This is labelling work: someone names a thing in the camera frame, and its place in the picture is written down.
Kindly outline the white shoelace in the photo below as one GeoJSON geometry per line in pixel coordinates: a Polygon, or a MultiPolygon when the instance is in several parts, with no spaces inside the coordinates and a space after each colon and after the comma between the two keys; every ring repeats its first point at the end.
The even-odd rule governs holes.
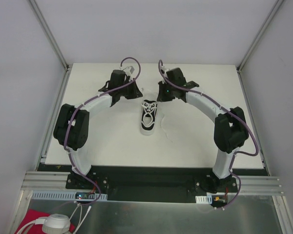
{"type": "Polygon", "coordinates": [[[158,94],[146,88],[142,88],[142,94],[140,133],[144,136],[151,136],[154,134],[156,126],[158,125],[164,132],[165,137],[172,142],[167,131],[163,127],[165,114],[160,109],[159,102],[157,101],[158,94]]]}

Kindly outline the black white canvas sneaker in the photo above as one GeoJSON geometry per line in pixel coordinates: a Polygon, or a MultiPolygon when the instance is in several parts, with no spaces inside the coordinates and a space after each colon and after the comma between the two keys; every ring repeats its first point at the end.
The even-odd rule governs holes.
{"type": "Polygon", "coordinates": [[[142,101],[142,115],[140,122],[140,132],[145,136],[150,136],[154,132],[158,103],[154,100],[144,99],[142,101]]]}

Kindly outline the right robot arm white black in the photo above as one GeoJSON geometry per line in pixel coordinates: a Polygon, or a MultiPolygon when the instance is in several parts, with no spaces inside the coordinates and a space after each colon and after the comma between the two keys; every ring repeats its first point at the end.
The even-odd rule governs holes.
{"type": "Polygon", "coordinates": [[[243,110],[240,107],[225,108],[205,94],[196,82],[187,82],[180,68],[166,70],[159,66],[159,73],[163,81],[159,82],[158,102],[181,99],[199,109],[214,123],[213,139],[218,148],[216,161],[209,176],[199,184],[205,192],[222,192],[232,178],[234,156],[249,137],[248,130],[241,123],[245,121],[243,110]]]}

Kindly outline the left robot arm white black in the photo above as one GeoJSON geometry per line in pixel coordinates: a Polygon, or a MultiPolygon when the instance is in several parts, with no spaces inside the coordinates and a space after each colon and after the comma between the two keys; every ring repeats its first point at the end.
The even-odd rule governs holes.
{"type": "Polygon", "coordinates": [[[86,149],[89,121],[99,112],[115,105],[121,97],[136,99],[143,96],[132,77],[133,72],[133,66],[113,70],[110,80],[98,90],[97,95],[79,106],[64,104],[60,109],[53,137],[68,153],[73,172],[79,174],[76,183],[84,190],[90,189],[94,180],[88,174],[91,169],[86,149]]]}

